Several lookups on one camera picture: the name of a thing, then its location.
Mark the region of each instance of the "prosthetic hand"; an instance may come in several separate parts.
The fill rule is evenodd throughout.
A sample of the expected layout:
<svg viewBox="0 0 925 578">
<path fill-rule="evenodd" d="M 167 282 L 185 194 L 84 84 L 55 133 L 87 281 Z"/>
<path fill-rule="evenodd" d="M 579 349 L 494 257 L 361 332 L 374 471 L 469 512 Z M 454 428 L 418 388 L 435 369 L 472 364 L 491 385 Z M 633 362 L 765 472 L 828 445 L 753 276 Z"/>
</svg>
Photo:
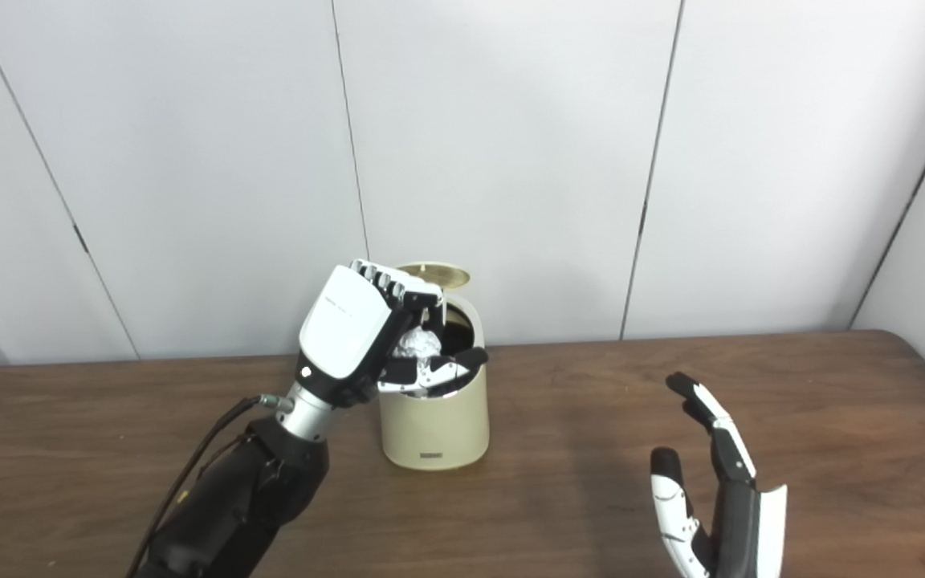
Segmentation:
<svg viewBox="0 0 925 578">
<path fill-rule="evenodd" d="M 695 517 L 683 489 L 680 458 L 669 447 L 652 451 L 652 495 L 666 552 L 683 578 L 777 578 L 783 559 L 787 486 L 760 493 L 756 466 L 731 419 L 705 385 L 683 373 L 666 378 L 684 398 L 683 410 L 712 438 L 719 478 L 712 536 Z"/>
<path fill-rule="evenodd" d="M 338 409 L 365 403 L 377 391 L 453 391 L 487 361 L 483 348 L 455 357 L 389 359 L 412 327 L 440 334 L 446 307 L 440 287 L 404 271 L 360 259 L 335 267 L 302 325 L 290 394 L 247 398 L 220 418 L 170 489 L 128 577 L 249 576 L 279 528 L 304 511 L 323 482 L 327 431 Z M 253 404 L 278 411 L 251 421 L 226 456 L 213 456 L 157 530 L 210 439 Z"/>
</svg>

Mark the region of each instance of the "white robotic hand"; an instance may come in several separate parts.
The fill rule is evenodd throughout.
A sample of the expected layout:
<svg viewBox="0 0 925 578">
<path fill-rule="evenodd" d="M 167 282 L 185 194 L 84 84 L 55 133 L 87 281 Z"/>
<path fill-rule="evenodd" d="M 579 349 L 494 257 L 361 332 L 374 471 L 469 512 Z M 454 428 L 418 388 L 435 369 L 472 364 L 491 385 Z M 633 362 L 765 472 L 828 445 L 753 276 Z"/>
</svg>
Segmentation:
<svg viewBox="0 0 925 578">
<path fill-rule="evenodd" d="M 336 407 L 366 402 L 378 390 L 443 395 L 458 389 L 487 362 L 483 348 L 454 357 L 389 358 L 411 328 L 440 336 L 446 313 L 441 287 L 414 275 L 363 259 L 335 267 L 302 324 L 297 385 Z"/>
<path fill-rule="evenodd" d="M 756 466 L 730 414 L 698 381 L 666 378 L 684 398 L 683 410 L 712 438 L 719 478 L 712 536 L 696 519 L 683 489 L 680 458 L 669 447 L 652 451 L 652 495 L 663 544 L 683 578 L 777 578 L 783 560 L 787 486 L 760 493 Z"/>
</svg>

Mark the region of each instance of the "door hinge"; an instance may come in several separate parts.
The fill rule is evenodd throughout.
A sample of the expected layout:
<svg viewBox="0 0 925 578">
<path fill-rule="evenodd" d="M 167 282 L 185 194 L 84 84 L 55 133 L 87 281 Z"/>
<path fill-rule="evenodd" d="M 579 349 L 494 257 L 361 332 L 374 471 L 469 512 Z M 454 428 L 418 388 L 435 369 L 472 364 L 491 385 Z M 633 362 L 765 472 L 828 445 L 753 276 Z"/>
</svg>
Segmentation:
<svg viewBox="0 0 925 578">
<path fill-rule="evenodd" d="M 91 255 L 91 252 L 88 251 L 88 243 L 84 242 L 84 235 L 80 233 L 80 229 L 77 228 L 76 223 L 74 223 L 74 233 L 77 233 L 77 241 L 80 241 L 81 248 L 84 249 L 84 252 Z"/>
</svg>

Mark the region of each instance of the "wooden table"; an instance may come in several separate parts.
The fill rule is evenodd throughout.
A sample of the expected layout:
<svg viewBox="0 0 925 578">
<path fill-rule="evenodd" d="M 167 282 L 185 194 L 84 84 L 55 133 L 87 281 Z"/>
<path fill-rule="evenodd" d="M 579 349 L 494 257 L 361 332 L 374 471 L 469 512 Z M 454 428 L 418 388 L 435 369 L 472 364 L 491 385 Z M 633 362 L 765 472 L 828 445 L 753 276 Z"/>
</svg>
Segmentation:
<svg viewBox="0 0 925 578">
<path fill-rule="evenodd" d="M 285 391 L 289 364 L 0 368 L 0 576 L 121 576 L 206 428 Z M 397 468 L 376 407 L 346 411 L 316 501 L 254 578 L 675 576 L 652 447 L 680 450 L 706 524 L 715 496 L 708 439 L 663 384 L 678 369 L 731 411 L 760 487 L 790 486 L 783 576 L 925 576 L 925 362 L 847 332 L 493 348 L 482 461 Z"/>
</svg>

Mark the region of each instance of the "wire connector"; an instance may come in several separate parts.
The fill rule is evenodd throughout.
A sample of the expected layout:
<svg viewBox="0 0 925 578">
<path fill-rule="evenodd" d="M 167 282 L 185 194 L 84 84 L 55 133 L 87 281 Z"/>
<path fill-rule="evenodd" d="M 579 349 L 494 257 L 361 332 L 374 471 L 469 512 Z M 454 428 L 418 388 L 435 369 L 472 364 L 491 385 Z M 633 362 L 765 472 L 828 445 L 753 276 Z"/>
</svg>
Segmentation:
<svg viewBox="0 0 925 578">
<path fill-rule="evenodd" d="M 291 399 L 272 394 L 260 395 L 259 405 L 282 411 L 282 413 L 290 413 L 295 408 L 295 402 Z"/>
</svg>

